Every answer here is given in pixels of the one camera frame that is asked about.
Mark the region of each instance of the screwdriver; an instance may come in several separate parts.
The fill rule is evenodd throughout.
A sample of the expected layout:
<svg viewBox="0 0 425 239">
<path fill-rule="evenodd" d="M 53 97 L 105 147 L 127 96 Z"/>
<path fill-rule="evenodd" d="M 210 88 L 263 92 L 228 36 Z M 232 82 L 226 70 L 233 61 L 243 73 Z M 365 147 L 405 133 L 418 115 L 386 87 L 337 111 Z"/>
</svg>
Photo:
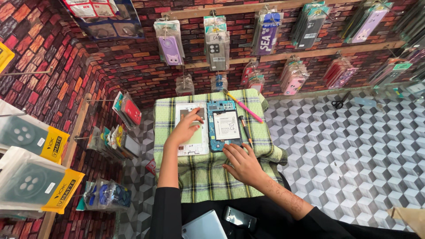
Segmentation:
<svg viewBox="0 0 425 239">
<path fill-rule="evenodd" d="M 248 138 L 248 142 L 249 142 L 250 146 L 253 147 L 252 146 L 251 135 L 249 134 L 248 127 L 245 124 L 244 116 L 243 115 L 239 116 L 239 120 L 242 122 L 242 126 L 244 127 L 245 135 Z"/>
</svg>

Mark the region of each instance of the woman's left hand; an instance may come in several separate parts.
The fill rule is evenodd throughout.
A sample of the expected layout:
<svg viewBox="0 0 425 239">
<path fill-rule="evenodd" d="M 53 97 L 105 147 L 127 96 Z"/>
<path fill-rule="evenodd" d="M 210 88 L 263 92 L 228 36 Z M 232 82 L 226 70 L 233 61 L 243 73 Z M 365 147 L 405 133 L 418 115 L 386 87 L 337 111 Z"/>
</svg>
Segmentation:
<svg viewBox="0 0 425 239">
<path fill-rule="evenodd" d="M 190 124 L 192 124 L 192 122 L 194 121 L 199 121 L 201 124 L 204 123 L 202 118 L 196 114 L 199 109 L 200 107 L 193 109 L 186 115 L 186 117 L 183 117 L 183 115 L 181 115 L 180 122 L 178 123 L 176 128 L 174 128 L 174 130 L 171 132 L 170 136 L 165 142 L 166 144 L 171 143 L 180 145 L 190 140 L 195 131 L 200 128 L 199 125 L 190 126 Z"/>
</svg>

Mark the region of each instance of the small table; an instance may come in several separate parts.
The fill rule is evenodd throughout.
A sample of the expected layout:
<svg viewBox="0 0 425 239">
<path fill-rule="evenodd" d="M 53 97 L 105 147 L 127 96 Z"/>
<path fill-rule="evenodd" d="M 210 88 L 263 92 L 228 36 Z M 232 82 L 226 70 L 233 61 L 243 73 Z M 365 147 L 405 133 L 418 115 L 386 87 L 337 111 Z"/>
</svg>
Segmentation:
<svg viewBox="0 0 425 239">
<path fill-rule="evenodd" d="M 269 128 L 265 123 L 264 111 L 268 103 L 255 89 L 230 91 L 239 101 L 257 114 L 264 123 L 259 123 L 243 108 L 237 106 L 238 115 L 243 115 L 250 131 L 253 149 L 259 159 L 262 169 L 275 181 L 283 185 L 278 174 L 277 165 L 286 165 L 288 153 L 286 150 L 273 145 Z M 195 96 L 174 97 L 157 100 L 155 103 L 155 141 L 153 157 L 156 162 L 156 177 L 161 169 L 162 153 L 165 140 L 175 127 L 175 105 L 177 103 L 209 102 L 211 100 L 231 100 L 222 92 L 200 94 Z M 247 137 L 241 128 L 244 143 L 248 144 Z M 244 185 L 236 180 L 222 164 L 229 164 L 224 153 L 209 153 L 197 156 L 178 157 L 178 184 L 181 189 L 181 202 L 202 202 L 206 200 L 225 200 L 244 197 L 262 196 L 258 190 Z"/>
</svg>

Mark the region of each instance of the woman's right hand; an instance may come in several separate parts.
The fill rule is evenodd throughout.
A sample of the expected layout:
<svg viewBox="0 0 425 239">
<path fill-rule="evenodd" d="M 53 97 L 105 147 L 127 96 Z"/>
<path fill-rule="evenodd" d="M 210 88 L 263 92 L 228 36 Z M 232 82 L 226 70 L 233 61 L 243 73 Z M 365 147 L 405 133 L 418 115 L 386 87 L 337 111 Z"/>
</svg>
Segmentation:
<svg viewBox="0 0 425 239">
<path fill-rule="evenodd" d="M 247 144 L 242 144 L 248 154 L 236 144 L 224 145 L 223 153 L 227 156 L 233 167 L 227 164 L 222 166 L 238 181 L 256 187 L 261 185 L 269 176 L 263 171 L 254 151 Z"/>
</svg>

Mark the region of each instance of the purple phone case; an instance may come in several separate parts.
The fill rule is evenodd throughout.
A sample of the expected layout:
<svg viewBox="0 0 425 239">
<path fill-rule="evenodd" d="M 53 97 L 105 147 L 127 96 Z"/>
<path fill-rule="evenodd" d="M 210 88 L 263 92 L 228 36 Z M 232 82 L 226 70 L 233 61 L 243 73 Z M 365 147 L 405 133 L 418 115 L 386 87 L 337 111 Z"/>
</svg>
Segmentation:
<svg viewBox="0 0 425 239">
<path fill-rule="evenodd" d="M 265 21 L 267 20 L 267 22 L 264 22 L 261 26 L 261 34 L 257 44 L 257 55 L 268 55 L 272 53 L 273 40 L 276 37 L 276 29 L 278 28 L 278 26 L 276 26 L 276 24 L 273 22 L 273 20 L 271 20 L 271 18 L 277 16 L 279 15 L 269 13 L 266 14 L 266 16 L 264 17 Z"/>
<path fill-rule="evenodd" d="M 159 37 L 164 58 L 168 65 L 181 65 L 181 56 L 174 36 Z"/>
<path fill-rule="evenodd" d="M 375 29 L 379 22 L 384 18 L 387 12 L 387 9 L 371 12 L 368 19 L 366 19 L 366 21 L 363 23 L 363 26 L 353 37 L 352 43 L 360 43 L 366 41 L 367 37 L 371 34 L 371 32 Z"/>
</svg>

